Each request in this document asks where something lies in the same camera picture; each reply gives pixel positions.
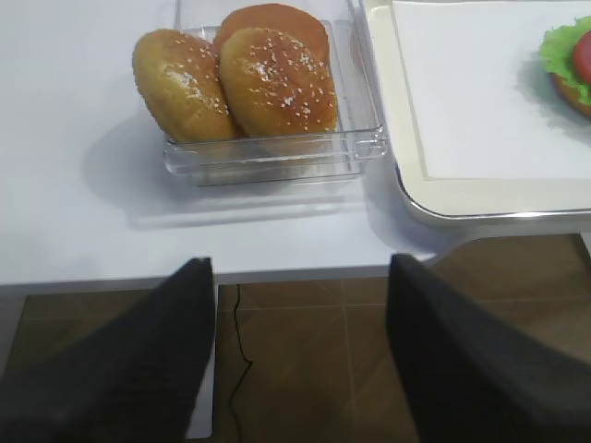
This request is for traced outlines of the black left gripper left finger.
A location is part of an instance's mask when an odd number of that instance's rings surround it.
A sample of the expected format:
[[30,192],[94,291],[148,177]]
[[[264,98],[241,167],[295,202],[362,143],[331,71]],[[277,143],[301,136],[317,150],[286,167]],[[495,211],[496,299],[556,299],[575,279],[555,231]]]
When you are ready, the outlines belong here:
[[123,315],[1,381],[4,442],[182,442],[213,347],[213,273],[192,258]]

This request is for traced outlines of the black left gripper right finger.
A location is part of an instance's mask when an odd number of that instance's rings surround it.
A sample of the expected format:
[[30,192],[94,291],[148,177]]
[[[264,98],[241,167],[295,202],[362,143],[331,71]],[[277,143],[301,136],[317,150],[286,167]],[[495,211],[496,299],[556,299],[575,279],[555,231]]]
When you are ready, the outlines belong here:
[[590,367],[523,334],[410,255],[385,323],[422,442],[587,442]]

